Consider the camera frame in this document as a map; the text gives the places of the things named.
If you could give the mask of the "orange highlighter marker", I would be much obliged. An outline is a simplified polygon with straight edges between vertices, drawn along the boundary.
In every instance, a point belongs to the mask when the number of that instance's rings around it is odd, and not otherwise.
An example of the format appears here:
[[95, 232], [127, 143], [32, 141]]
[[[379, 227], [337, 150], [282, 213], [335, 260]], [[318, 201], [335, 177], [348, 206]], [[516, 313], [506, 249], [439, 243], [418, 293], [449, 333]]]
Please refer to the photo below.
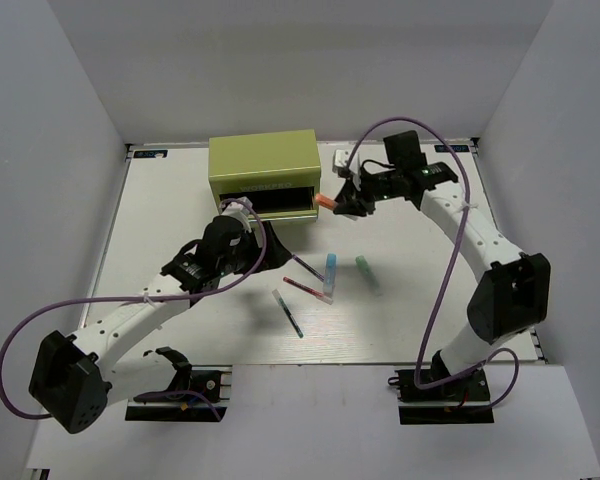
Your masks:
[[337, 203], [333, 199], [322, 194], [316, 194], [315, 201], [319, 206], [331, 211], [333, 211], [337, 206]]

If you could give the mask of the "blue highlighter marker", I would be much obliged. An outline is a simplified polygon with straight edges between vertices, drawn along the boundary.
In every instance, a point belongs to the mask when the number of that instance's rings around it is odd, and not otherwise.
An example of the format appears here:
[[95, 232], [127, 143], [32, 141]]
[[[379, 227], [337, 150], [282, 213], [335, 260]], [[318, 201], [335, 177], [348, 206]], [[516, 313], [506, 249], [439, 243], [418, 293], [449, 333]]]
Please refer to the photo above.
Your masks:
[[337, 256], [334, 253], [328, 253], [325, 261], [325, 273], [323, 280], [323, 293], [331, 297], [335, 289], [335, 278], [337, 269]]

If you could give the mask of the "green highlighter marker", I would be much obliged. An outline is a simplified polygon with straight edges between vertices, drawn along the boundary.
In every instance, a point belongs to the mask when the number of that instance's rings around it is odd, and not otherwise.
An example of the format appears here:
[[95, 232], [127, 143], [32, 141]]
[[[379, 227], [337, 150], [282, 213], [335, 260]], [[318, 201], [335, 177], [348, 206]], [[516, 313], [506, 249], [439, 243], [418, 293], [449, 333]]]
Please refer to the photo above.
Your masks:
[[375, 296], [380, 296], [382, 294], [382, 288], [366, 258], [363, 255], [359, 255], [355, 258], [355, 262], [359, 273], [362, 275], [370, 291]]

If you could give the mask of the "green metal drawer chest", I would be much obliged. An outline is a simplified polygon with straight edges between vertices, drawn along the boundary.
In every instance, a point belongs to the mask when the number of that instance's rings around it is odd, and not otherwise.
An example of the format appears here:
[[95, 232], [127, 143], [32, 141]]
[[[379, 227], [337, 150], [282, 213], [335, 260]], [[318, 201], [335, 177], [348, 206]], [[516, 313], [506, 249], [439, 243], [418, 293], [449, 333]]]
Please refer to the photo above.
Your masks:
[[245, 197], [264, 221], [316, 221], [321, 173], [312, 129], [209, 140], [208, 180], [215, 202]]

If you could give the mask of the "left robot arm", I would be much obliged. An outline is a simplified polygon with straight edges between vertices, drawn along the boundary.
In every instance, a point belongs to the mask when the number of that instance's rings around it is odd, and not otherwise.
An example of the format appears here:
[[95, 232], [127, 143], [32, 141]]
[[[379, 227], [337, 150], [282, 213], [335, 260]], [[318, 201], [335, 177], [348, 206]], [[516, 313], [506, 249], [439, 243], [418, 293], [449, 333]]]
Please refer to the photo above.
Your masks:
[[134, 298], [94, 324], [41, 342], [31, 396], [68, 433], [92, 425], [104, 409], [141, 394], [119, 366], [122, 357], [164, 323], [198, 303], [227, 275], [244, 277], [284, 266], [292, 257], [273, 226], [254, 233], [241, 210], [215, 217], [201, 238], [186, 243]]

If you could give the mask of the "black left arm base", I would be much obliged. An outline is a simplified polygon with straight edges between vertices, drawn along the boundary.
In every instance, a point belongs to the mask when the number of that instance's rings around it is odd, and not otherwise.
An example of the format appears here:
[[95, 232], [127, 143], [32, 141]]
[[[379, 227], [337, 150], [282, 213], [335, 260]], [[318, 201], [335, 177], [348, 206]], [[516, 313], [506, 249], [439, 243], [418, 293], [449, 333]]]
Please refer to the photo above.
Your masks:
[[125, 420], [153, 423], [218, 423], [229, 407], [231, 367], [181, 368], [168, 387], [134, 397]]

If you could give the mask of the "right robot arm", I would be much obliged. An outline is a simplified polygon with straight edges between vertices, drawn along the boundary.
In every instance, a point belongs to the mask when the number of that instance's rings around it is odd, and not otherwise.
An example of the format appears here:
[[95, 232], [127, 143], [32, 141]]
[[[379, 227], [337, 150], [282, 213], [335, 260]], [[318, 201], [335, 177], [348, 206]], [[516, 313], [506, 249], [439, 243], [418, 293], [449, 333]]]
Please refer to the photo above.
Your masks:
[[336, 215], [366, 217], [377, 202], [402, 198], [414, 205], [453, 241], [477, 281], [467, 306], [467, 322], [431, 360], [428, 387], [452, 399], [468, 377], [512, 337], [547, 316], [551, 266], [541, 253], [527, 254], [501, 234], [466, 198], [461, 168], [430, 163], [415, 131], [384, 138], [387, 165], [368, 172], [356, 152], [339, 152], [333, 170], [345, 183], [336, 196]]

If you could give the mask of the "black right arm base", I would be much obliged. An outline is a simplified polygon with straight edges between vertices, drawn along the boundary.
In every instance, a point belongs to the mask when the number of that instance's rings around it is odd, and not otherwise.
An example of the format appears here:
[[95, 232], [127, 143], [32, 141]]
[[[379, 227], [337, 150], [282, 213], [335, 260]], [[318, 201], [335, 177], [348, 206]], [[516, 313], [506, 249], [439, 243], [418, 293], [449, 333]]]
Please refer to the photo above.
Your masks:
[[414, 369], [396, 370], [387, 380], [397, 393], [401, 425], [493, 424], [491, 395], [486, 375], [478, 370], [458, 385], [418, 389]]

